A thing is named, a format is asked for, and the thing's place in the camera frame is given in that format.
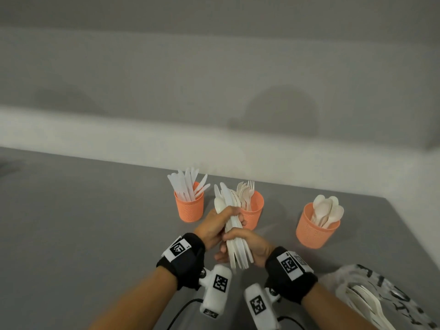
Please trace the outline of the person's right hand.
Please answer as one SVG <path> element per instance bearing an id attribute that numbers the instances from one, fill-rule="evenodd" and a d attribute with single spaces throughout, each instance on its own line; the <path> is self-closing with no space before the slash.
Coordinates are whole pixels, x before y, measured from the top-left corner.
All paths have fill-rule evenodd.
<path id="1" fill-rule="evenodd" d="M 249 230 L 249 237 L 246 242 L 252 253 L 254 264 L 258 267 L 264 268 L 267 259 L 272 254 L 275 247 L 268 240 L 251 230 Z M 223 240 L 221 240 L 220 250 L 214 255 L 214 258 L 219 263 L 227 263 L 229 261 L 227 244 Z"/>

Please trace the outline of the person's left hand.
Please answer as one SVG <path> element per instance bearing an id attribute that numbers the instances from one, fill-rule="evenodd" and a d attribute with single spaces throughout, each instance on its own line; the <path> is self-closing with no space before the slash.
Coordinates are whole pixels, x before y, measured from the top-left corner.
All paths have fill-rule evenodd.
<path id="1" fill-rule="evenodd" d="M 213 209 L 203 222 L 195 228 L 194 234 L 202 240 L 206 251 L 220 244 L 225 228 L 221 223 L 220 213 L 217 213 L 216 210 Z"/>

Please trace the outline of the bundle of white plastic cutlery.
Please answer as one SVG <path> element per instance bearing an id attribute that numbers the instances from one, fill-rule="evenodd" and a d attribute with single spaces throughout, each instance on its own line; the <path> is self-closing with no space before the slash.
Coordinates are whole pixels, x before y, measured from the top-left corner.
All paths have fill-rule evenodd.
<path id="1" fill-rule="evenodd" d="M 225 183 L 221 182 L 220 186 L 214 185 L 214 207 L 217 213 L 222 212 L 226 207 L 237 205 L 241 208 L 241 203 L 236 200 L 236 197 L 232 193 Z M 231 216 L 228 222 L 225 224 L 224 232 L 228 233 L 233 228 L 242 229 L 242 223 L 239 220 L 239 216 Z M 235 238 L 226 242 L 228 248 L 228 255 L 230 261 L 230 268 L 234 274 L 237 270 L 245 270 L 254 263 L 253 255 L 249 249 L 247 242 L 242 238 Z"/>

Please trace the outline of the person's left forearm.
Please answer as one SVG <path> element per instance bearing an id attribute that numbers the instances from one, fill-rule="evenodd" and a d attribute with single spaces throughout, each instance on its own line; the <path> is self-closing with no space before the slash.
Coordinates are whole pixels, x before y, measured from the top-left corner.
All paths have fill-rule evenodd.
<path id="1" fill-rule="evenodd" d="M 100 316 L 89 330 L 153 330 L 177 291 L 177 278 L 159 266 Z"/>

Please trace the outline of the person's right forearm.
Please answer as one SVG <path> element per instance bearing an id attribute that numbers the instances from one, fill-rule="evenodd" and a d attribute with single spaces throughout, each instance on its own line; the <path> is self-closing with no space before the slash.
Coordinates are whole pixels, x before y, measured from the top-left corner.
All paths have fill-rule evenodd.
<path id="1" fill-rule="evenodd" d="M 320 330 L 378 330 L 319 283 L 302 298 L 301 306 Z"/>

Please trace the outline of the bunch of white plastic forks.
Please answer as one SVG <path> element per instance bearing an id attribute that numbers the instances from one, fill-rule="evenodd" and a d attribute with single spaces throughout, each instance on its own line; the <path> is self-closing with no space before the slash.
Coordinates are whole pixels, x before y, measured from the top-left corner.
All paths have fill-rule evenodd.
<path id="1" fill-rule="evenodd" d="M 251 200 L 255 193 L 255 181 L 239 182 L 236 190 L 230 190 L 233 198 L 236 200 L 237 206 L 246 211 L 252 211 Z"/>

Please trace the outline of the orange cup holding forks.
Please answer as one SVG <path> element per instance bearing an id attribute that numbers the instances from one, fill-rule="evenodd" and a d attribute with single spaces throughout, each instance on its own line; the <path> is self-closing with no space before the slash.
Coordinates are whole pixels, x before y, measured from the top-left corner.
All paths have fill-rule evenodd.
<path id="1" fill-rule="evenodd" d="M 251 210 L 240 209 L 246 225 L 245 229 L 254 230 L 257 227 L 259 218 L 264 207 L 264 198 L 258 191 L 251 197 Z"/>

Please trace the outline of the orange cup holding knives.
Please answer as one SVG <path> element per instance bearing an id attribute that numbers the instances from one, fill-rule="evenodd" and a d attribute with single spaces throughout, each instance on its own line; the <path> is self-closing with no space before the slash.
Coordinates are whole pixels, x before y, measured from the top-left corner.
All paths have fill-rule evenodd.
<path id="1" fill-rule="evenodd" d="M 174 191 L 177 210 L 182 221 L 190 223 L 201 219 L 204 212 L 204 192 L 199 194 L 195 201 L 182 201 L 178 196 L 179 193 Z"/>

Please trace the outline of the bunch of white plastic knives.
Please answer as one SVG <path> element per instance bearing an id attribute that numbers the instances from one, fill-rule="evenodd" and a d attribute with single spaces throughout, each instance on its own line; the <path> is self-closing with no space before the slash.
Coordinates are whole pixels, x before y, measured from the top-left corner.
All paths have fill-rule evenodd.
<path id="1" fill-rule="evenodd" d="M 199 168 L 190 167 L 185 172 L 178 170 L 167 176 L 178 200 L 196 201 L 210 188 L 211 184 L 207 183 L 208 174 L 204 175 L 200 182 L 196 181 L 199 172 Z"/>

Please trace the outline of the orange cup holding spoons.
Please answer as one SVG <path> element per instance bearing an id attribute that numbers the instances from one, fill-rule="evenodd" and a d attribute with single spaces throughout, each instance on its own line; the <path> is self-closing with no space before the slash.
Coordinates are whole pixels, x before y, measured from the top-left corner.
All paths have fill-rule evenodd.
<path id="1" fill-rule="evenodd" d="M 304 206 L 303 212 L 296 228 L 296 237 L 299 242 L 310 249 L 319 249 L 325 245 L 328 239 L 340 226 L 340 221 L 332 223 L 328 228 L 323 228 L 311 222 L 314 213 L 312 202 Z"/>

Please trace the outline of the bunch of white plastic spoons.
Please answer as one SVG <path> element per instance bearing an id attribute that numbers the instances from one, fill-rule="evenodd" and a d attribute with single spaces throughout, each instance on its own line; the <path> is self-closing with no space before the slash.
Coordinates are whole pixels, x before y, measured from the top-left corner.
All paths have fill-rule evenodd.
<path id="1" fill-rule="evenodd" d="M 341 220 L 344 208 L 339 204 L 336 196 L 326 198 L 319 194 L 312 203 L 313 211 L 311 222 L 321 228 L 329 228 L 333 223 Z"/>

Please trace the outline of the pile of cutlery in bag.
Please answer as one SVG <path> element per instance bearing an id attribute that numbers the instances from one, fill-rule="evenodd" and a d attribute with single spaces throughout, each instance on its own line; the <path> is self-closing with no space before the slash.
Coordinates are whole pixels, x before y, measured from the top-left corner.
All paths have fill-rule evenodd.
<path id="1" fill-rule="evenodd" d="M 376 326 L 378 330 L 396 330 L 384 316 L 380 301 L 366 287 L 349 285 L 345 293 L 349 299 L 349 305 Z"/>

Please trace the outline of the white printed plastic bag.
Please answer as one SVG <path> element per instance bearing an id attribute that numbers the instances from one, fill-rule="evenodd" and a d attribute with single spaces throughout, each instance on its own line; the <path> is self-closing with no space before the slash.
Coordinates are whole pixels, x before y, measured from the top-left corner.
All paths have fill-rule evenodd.
<path id="1" fill-rule="evenodd" d="M 317 276 L 325 288 L 352 310 L 354 308 L 349 305 L 346 288 L 349 285 L 366 287 L 380 301 L 384 316 L 396 330 L 440 330 L 440 320 L 436 322 L 414 299 L 366 266 L 344 265 L 334 272 L 317 272 Z"/>

